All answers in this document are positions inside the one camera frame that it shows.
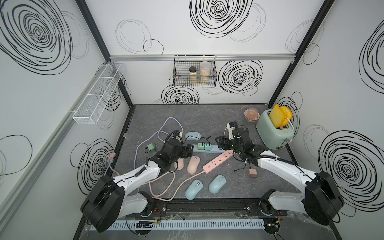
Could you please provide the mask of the pink power strip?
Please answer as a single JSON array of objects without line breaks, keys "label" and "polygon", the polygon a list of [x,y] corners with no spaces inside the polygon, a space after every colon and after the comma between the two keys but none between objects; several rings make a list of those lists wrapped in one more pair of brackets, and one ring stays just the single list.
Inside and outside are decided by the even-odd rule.
[{"label": "pink power strip", "polygon": [[217,168],[219,165],[224,163],[226,160],[230,159],[233,156],[234,151],[233,150],[227,150],[205,164],[203,166],[203,170],[205,173],[211,172],[213,169]]}]

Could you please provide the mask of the light green charger cube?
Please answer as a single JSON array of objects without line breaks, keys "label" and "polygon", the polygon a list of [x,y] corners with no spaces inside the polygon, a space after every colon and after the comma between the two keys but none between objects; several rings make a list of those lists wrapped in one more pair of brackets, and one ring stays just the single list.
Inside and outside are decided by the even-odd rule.
[{"label": "light green charger cube", "polygon": [[203,143],[198,143],[198,150],[203,151],[205,149],[205,145]]}]

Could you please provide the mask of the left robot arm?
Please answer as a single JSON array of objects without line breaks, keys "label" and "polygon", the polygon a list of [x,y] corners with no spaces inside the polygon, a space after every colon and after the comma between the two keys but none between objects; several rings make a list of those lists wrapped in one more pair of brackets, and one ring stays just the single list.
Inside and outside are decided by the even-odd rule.
[{"label": "left robot arm", "polygon": [[179,159],[190,158],[194,146],[183,142],[179,130],[169,134],[162,148],[141,167],[126,174],[101,177],[81,205],[89,225],[99,233],[106,231],[121,217],[131,214],[150,214],[154,199],[146,192],[132,191],[168,172]]}]

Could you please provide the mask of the pink charger plug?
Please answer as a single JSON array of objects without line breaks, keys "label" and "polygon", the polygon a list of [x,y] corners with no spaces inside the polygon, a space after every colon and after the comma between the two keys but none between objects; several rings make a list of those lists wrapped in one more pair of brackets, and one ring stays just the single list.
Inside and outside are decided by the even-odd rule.
[{"label": "pink charger plug", "polygon": [[258,173],[256,169],[249,169],[249,177],[252,179],[256,179],[258,177]]}]

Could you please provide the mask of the blue power strip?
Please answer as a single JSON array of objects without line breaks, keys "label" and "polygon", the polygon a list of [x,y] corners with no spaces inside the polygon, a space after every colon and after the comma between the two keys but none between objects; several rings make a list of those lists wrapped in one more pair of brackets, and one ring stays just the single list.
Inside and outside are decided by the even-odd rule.
[{"label": "blue power strip", "polygon": [[194,153],[221,154],[221,153],[225,152],[225,150],[220,149],[216,145],[198,143],[197,145],[194,145],[193,152]]}]

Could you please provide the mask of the pink mouse sideways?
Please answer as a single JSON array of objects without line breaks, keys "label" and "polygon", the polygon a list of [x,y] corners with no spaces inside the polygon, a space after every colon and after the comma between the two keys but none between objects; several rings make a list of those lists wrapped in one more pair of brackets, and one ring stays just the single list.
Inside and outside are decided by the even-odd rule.
[{"label": "pink mouse sideways", "polygon": [[189,164],[187,166],[187,172],[189,174],[195,174],[198,170],[198,166],[199,166],[200,162],[201,162],[200,157],[192,156],[190,158]]}]

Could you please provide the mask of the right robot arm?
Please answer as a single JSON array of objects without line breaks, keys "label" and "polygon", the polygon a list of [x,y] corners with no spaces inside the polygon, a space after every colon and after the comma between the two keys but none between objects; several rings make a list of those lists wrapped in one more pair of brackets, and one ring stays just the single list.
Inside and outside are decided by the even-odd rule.
[{"label": "right robot arm", "polygon": [[345,205],[330,174],[306,170],[278,157],[266,147],[253,143],[249,131],[239,127],[237,122],[228,123],[225,134],[216,137],[215,141],[219,148],[233,151],[241,161],[268,170],[300,190],[295,194],[280,191],[267,194],[268,207],[276,211],[303,213],[327,226]]}]

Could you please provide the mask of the green charger plug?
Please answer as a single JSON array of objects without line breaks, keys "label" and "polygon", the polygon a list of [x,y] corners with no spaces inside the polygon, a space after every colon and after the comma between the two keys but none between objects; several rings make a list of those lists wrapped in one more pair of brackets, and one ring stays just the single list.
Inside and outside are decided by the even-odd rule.
[{"label": "green charger plug", "polygon": [[150,143],[147,145],[147,149],[149,151],[156,151],[157,150],[157,144],[156,143]]}]

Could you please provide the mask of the teal charger cube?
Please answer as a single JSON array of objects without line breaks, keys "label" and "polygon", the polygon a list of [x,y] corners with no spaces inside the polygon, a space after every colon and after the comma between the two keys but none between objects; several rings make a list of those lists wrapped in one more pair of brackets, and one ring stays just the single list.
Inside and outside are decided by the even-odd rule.
[{"label": "teal charger cube", "polygon": [[212,149],[211,144],[204,144],[205,145],[205,151],[210,151]]}]

